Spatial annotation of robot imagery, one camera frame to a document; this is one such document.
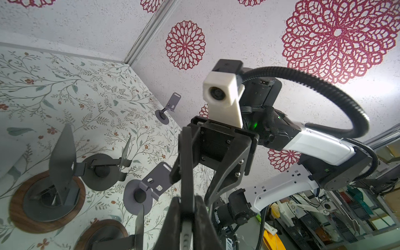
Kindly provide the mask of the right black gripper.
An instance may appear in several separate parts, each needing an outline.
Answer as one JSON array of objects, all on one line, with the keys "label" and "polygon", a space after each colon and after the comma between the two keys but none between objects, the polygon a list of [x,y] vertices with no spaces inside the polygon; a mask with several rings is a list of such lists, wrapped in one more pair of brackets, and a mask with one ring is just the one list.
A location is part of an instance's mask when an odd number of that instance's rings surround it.
[{"label": "right black gripper", "polygon": [[[200,116],[186,127],[192,132],[193,167],[201,164],[215,171],[204,197],[205,204],[210,205],[250,173],[259,135]],[[172,184],[181,180],[179,148],[178,139],[178,158],[170,173]]]}]

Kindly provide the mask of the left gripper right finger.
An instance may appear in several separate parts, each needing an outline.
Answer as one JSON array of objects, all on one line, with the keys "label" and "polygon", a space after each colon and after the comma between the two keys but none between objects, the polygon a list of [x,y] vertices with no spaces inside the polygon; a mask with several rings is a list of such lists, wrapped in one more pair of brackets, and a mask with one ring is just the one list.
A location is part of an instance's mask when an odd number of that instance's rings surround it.
[{"label": "left gripper right finger", "polygon": [[195,196],[193,249],[194,250],[222,250],[219,237],[209,218],[207,207],[201,196]]}]

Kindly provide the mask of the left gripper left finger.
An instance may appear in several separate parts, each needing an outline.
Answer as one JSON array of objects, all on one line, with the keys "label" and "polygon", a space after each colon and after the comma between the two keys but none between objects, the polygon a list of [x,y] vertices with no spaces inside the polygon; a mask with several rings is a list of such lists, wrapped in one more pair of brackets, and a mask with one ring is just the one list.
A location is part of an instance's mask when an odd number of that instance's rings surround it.
[{"label": "left gripper left finger", "polygon": [[175,197],[171,200],[162,225],[160,235],[155,243],[154,250],[179,250],[180,249],[180,229],[181,229],[181,210],[180,199]]}]

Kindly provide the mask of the tall black phone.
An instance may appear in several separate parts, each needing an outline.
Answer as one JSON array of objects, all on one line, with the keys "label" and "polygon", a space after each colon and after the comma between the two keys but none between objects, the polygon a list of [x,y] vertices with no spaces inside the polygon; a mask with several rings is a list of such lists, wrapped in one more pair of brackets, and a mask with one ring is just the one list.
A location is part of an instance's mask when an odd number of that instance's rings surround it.
[{"label": "tall black phone", "polygon": [[184,127],[180,138],[180,168],[181,168],[181,233],[180,249],[189,250],[194,224],[194,187],[193,187],[193,150],[192,132],[190,127]]}]

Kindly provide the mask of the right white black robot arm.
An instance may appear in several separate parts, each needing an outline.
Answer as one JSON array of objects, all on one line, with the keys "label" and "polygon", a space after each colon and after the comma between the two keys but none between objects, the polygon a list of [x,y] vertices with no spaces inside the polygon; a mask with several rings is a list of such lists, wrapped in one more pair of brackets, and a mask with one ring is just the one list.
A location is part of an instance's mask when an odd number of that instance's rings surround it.
[{"label": "right white black robot arm", "polygon": [[[326,97],[353,127],[293,123],[273,108],[281,79]],[[285,67],[244,69],[239,60],[221,59],[204,80],[203,98],[208,118],[194,117],[179,135],[170,182],[180,182],[181,196],[171,201],[157,250],[220,250],[221,237],[235,234],[232,225],[264,217],[274,202],[296,192],[337,190],[377,169],[376,153],[358,141],[369,130],[368,116],[349,95],[315,76]],[[241,189],[258,145],[299,152],[299,168]]]}]

